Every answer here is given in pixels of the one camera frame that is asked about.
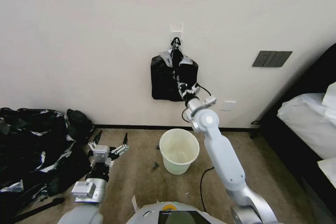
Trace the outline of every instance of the black baseboard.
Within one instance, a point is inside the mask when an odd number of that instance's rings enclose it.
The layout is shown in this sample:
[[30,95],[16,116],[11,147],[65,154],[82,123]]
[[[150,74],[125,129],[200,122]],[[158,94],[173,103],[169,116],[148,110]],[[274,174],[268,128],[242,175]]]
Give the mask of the black baseboard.
[[[173,128],[181,128],[192,131],[191,127],[185,126],[153,126],[153,125],[112,125],[112,124],[95,124],[96,128],[122,128],[122,129],[136,129],[136,130],[170,130]],[[219,128],[220,131],[227,132],[255,132],[256,128]]]

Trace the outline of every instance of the small debris on carpet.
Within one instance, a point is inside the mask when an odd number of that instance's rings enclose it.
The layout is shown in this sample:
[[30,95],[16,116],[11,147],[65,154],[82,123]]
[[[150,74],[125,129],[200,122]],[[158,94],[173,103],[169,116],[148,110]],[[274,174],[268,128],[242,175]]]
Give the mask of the small debris on carpet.
[[159,167],[159,164],[156,163],[156,162],[154,162],[154,164],[153,164],[153,170],[155,170],[155,169],[158,168],[158,167]]

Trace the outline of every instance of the bucket rim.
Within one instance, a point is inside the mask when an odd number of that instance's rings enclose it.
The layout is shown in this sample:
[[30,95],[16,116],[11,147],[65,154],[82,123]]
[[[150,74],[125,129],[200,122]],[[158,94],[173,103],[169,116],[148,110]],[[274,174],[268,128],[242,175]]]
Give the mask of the bucket rim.
[[[192,159],[191,161],[189,161],[189,162],[186,162],[186,163],[177,163],[177,162],[174,162],[174,161],[170,160],[169,158],[167,158],[167,157],[163,154],[163,152],[162,152],[162,150],[161,150],[161,139],[163,138],[163,136],[164,136],[165,134],[167,134],[168,132],[170,132],[170,131],[176,131],[176,130],[184,131],[184,132],[188,132],[188,133],[193,137],[193,139],[195,140],[195,142],[197,143],[197,154],[196,154],[196,157],[193,158],[193,159]],[[184,130],[184,129],[181,129],[181,128],[170,129],[170,130],[166,131],[165,133],[163,133],[163,135],[162,135],[161,138],[160,138],[159,148],[160,148],[161,155],[162,155],[165,159],[167,159],[169,162],[171,162],[171,163],[173,163],[173,164],[175,164],[175,165],[190,165],[192,162],[194,162],[194,161],[196,160],[196,158],[197,158],[198,155],[200,154],[200,150],[199,150],[199,149],[200,149],[200,144],[198,143],[197,138],[196,138],[193,134],[191,134],[189,131]]]

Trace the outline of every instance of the black bed frame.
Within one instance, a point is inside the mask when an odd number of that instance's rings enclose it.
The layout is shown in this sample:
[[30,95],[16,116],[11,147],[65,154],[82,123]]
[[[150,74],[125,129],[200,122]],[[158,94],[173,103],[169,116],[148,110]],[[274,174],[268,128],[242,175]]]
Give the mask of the black bed frame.
[[336,189],[318,167],[321,158],[277,117],[283,102],[304,93],[325,93],[333,82],[336,82],[336,44],[268,110],[260,121],[260,132],[300,185],[305,189],[307,183],[336,216]]

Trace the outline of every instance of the white plastic bucket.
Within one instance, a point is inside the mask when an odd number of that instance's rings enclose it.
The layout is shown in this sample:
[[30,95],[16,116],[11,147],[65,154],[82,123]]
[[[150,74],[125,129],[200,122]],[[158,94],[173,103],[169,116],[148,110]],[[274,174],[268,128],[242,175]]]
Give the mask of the white plastic bucket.
[[165,168],[175,175],[185,173],[200,152],[196,137],[178,128],[166,131],[159,146]]

